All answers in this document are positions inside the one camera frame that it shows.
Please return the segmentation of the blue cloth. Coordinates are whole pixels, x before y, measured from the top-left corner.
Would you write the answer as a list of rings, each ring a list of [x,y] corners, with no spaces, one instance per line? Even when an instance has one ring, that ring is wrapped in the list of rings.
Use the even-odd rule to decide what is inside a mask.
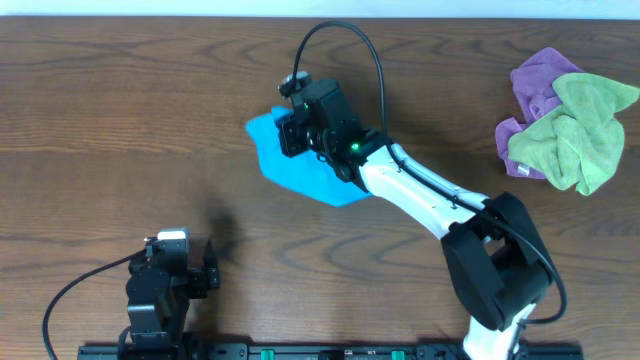
[[[341,181],[333,169],[307,151],[294,158],[286,157],[280,148],[276,121],[286,118],[292,110],[275,106],[245,125],[254,142],[262,175],[286,190],[313,200],[343,207],[371,196],[353,183]]]

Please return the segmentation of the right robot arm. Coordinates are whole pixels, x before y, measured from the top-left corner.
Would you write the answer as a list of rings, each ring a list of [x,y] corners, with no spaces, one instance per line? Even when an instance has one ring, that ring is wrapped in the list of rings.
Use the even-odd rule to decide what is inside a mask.
[[[513,359],[553,270],[523,204],[458,187],[413,160],[387,135],[365,128],[334,79],[306,72],[279,85],[292,114],[277,121],[283,154],[311,151],[344,183],[385,199],[441,242],[457,298],[471,316],[463,350],[471,359]]]

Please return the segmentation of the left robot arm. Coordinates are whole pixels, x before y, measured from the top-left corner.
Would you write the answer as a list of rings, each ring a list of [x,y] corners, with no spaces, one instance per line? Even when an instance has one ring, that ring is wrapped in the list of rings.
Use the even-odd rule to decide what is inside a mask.
[[[126,284],[130,326],[118,340],[118,359],[206,359],[206,346],[185,330],[192,299],[220,288],[218,261],[211,243],[203,263],[191,267],[186,239],[151,238],[131,260]]]

